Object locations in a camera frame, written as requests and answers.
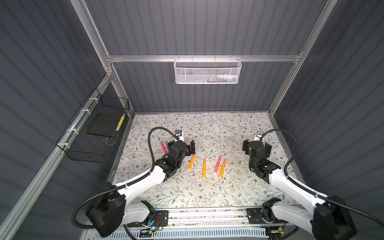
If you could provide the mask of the pink marker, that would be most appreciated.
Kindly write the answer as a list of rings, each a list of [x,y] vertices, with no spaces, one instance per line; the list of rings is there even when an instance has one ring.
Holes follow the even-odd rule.
[[[218,173],[219,166],[220,166],[220,164],[221,164],[221,160],[222,160],[222,155],[219,155],[218,160],[217,160],[217,163],[216,163],[216,165],[215,165],[215,169],[214,169],[214,173],[215,173],[215,174]]]
[[[164,154],[167,154],[168,151],[167,151],[167,148],[166,148],[164,142],[161,142],[161,146],[162,146],[162,149],[163,149],[163,151],[164,151]]]

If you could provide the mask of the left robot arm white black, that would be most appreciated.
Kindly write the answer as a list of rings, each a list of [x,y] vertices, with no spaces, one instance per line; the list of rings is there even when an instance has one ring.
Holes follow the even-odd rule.
[[[170,152],[155,162],[151,173],[146,171],[136,176],[132,185],[129,185],[128,181],[116,184],[111,193],[91,200],[86,215],[101,237],[111,235],[121,225],[152,224],[156,213],[155,208],[147,201],[133,204],[132,200],[174,176],[182,166],[184,158],[195,153],[194,141],[191,141],[189,145],[181,140],[173,141],[170,145]]]

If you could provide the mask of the orange marker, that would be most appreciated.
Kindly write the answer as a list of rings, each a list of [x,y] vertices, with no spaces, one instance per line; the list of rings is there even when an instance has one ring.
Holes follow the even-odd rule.
[[[203,179],[205,179],[206,178],[206,166],[207,166],[207,159],[206,158],[204,158],[203,159],[203,170],[202,170],[202,176],[203,176]]]
[[[190,160],[190,163],[189,163],[189,167],[188,167],[188,170],[191,170],[194,166],[194,161],[195,161],[195,158],[196,158],[196,155],[192,155],[191,157],[191,160]]]
[[[226,167],[226,160],[223,161],[222,163],[222,166],[221,166],[221,169],[220,169],[220,173],[219,173],[219,178],[221,179],[224,175],[224,170],[225,170],[225,167]]]

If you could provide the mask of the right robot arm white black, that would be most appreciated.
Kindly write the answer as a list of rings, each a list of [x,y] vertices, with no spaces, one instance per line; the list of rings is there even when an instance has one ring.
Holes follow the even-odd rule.
[[[349,211],[341,207],[344,201],[338,196],[329,197],[318,191],[311,194],[311,188],[304,190],[304,184],[290,181],[280,166],[269,161],[271,145],[245,140],[242,150],[250,157],[251,172],[301,205],[298,208],[283,203],[279,198],[272,198],[262,205],[265,222],[287,221],[309,232],[317,240],[350,240],[357,234]]]

